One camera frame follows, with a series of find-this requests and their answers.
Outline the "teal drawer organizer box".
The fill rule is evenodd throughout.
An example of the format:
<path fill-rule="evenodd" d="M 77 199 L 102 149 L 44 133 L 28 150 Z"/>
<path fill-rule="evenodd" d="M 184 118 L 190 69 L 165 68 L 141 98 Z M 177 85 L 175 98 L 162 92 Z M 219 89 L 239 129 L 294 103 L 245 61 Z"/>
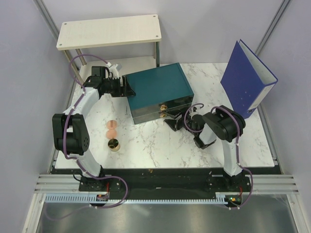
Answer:
<path fill-rule="evenodd" d="M 136 94 L 127 99 L 130 99 L 138 106 L 194 96 L 194 92 L 179 63 L 127 74 L 126 77 Z M 178 109 L 190 106 L 191 104 L 178 107 Z"/>

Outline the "pink round compact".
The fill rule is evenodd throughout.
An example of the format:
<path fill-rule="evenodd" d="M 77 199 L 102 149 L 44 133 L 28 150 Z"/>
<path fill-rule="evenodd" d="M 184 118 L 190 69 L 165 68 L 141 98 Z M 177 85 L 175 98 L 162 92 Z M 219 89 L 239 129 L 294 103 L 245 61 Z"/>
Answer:
<path fill-rule="evenodd" d="M 117 122 L 115 120 L 109 120 L 106 124 L 106 127 L 109 129 L 109 130 L 112 130 L 112 129 L 116 129 L 118 126 Z"/>
<path fill-rule="evenodd" d="M 106 137 L 110 139 L 114 139 L 117 137 L 117 131 L 115 129 L 110 129 L 106 132 Z"/>

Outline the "gold round jar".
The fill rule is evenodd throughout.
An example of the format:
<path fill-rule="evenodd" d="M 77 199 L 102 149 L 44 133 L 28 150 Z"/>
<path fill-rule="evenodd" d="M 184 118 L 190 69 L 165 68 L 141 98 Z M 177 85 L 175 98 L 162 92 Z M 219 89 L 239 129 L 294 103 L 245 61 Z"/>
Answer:
<path fill-rule="evenodd" d="M 112 152 L 116 152 L 120 149 L 120 143 L 117 139 L 112 138 L 108 141 L 107 143 L 108 148 L 112 151 Z"/>

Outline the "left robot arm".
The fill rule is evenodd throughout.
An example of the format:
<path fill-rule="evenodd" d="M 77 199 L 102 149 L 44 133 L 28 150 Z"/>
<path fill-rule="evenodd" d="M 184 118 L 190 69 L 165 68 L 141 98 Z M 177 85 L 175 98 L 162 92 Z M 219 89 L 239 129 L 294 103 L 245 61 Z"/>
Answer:
<path fill-rule="evenodd" d="M 89 149 L 90 137 L 85 119 L 104 94 L 116 98 L 136 95 L 126 76 L 119 75 L 120 69 L 119 64 L 93 66 L 86 81 L 78 82 L 81 89 L 77 101 L 63 113 L 52 117 L 55 148 L 63 152 L 67 160 L 76 162 L 82 174 L 91 178 L 89 184 L 96 191 L 105 189 L 107 180 L 101 176 L 102 166 Z"/>

